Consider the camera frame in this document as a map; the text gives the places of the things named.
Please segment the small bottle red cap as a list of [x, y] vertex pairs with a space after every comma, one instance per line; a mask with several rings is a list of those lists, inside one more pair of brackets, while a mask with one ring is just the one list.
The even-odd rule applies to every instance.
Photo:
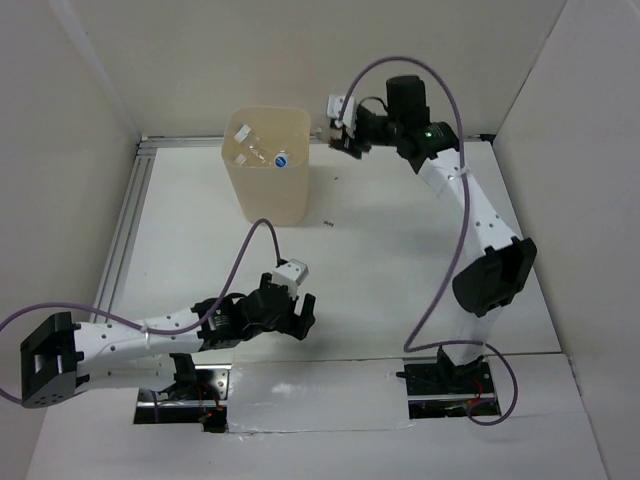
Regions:
[[326, 144], [334, 150], [341, 150], [344, 146], [343, 131], [341, 129], [318, 127], [315, 130], [315, 137], [320, 143]]

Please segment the clear bottle white cap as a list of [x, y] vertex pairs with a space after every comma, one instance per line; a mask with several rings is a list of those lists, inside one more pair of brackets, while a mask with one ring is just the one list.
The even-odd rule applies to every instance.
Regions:
[[255, 168], [284, 169], [290, 164], [289, 154], [283, 150], [274, 150], [262, 144], [248, 146], [244, 166]]

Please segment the clear bottle diagonal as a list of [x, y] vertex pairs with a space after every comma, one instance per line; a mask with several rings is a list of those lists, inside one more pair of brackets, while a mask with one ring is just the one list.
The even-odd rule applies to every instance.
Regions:
[[266, 158], [269, 154], [269, 149], [265, 141], [247, 124], [240, 126], [234, 134], [233, 139], [258, 157]]

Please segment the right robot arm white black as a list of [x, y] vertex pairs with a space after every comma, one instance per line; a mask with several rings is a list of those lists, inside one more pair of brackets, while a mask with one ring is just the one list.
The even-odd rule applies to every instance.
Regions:
[[330, 146], [359, 159], [384, 146], [411, 166], [440, 201], [461, 218], [461, 229], [437, 297], [451, 293], [456, 302], [452, 338], [439, 343], [444, 362], [436, 379], [448, 392], [460, 391], [471, 379], [491, 330], [519, 294], [531, 273], [537, 247], [500, 217], [471, 173], [459, 126], [435, 122], [425, 83], [416, 75], [390, 78], [383, 113], [375, 114], [350, 95], [327, 103]]

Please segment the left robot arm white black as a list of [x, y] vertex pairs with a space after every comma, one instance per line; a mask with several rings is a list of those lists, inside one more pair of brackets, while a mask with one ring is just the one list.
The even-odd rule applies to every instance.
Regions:
[[193, 354], [238, 346], [270, 332], [306, 338], [316, 298], [299, 297], [296, 283], [272, 272], [250, 294], [231, 293], [171, 315], [148, 319], [140, 330], [116, 322], [76, 322], [50, 315], [20, 345], [21, 398], [27, 409], [58, 405], [89, 390], [143, 388], [176, 399], [196, 390]]

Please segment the beige plastic bin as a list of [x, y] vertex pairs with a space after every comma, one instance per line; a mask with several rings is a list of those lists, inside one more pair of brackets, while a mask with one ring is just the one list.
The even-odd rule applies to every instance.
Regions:
[[[247, 124], [267, 147], [289, 154], [284, 169], [238, 166], [234, 159], [247, 154], [233, 136]], [[310, 185], [310, 115], [294, 107], [244, 107], [227, 123], [221, 149], [222, 161], [245, 218], [266, 218], [277, 226], [290, 226], [306, 215]]]

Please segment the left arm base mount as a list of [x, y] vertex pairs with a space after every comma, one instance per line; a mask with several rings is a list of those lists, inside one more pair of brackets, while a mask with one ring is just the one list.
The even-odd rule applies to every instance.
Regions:
[[204, 432], [226, 433], [231, 366], [197, 365], [188, 354], [169, 358], [169, 386], [139, 390], [133, 423], [199, 424]]

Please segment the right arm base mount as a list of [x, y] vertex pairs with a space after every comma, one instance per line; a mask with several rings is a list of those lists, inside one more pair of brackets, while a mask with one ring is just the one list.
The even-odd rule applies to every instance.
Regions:
[[440, 347], [434, 359], [405, 362], [395, 376], [405, 382], [412, 420], [501, 415], [489, 363], [480, 356], [455, 366]]

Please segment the aluminium frame rail left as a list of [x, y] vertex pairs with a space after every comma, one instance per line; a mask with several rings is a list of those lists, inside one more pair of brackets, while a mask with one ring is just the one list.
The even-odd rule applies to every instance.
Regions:
[[157, 148], [153, 147], [150, 141], [142, 141], [137, 147], [131, 175], [94, 300], [94, 307], [99, 310], [113, 312], [124, 288], [156, 151]]

